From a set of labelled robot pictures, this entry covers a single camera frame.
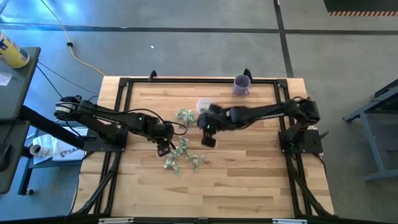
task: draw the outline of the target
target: wooden table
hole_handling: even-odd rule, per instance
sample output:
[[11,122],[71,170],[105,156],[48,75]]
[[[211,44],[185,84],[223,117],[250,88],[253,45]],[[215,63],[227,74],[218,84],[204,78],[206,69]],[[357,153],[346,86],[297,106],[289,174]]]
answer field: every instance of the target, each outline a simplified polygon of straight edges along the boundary
[[[119,79],[104,77],[99,105],[114,108]],[[291,97],[307,96],[303,79],[287,81]],[[244,97],[232,95],[231,90],[230,83],[135,83],[130,109],[149,108],[165,120],[176,121],[180,107],[193,110],[197,118],[196,102],[201,97],[211,97],[224,107],[276,103],[272,85],[253,84],[250,96]],[[119,167],[112,216],[294,217],[278,129],[279,120],[274,118],[258,121],[245,130],[219,132],[212,149],[200,144],[202,132],[193,125],[185,135],[190,140],[188,150],[204,155],[205,160],[195,173],[192,161],[185,162],[185,156],[179,157],[177,164],[183,172],[180,177],[172,168],[163,168],[166,157],[157,157],[155,144],[129,134]],[[178,145],[178,136],[173,140]],[[96,152],[83,161],[74,211],[97,187],[103,157],[104,153]],[[333,213],[322,163],[312,154],[303,154],[303,164],[308,187],[324,208]],[[304,211],[301,191],[298,195]]]

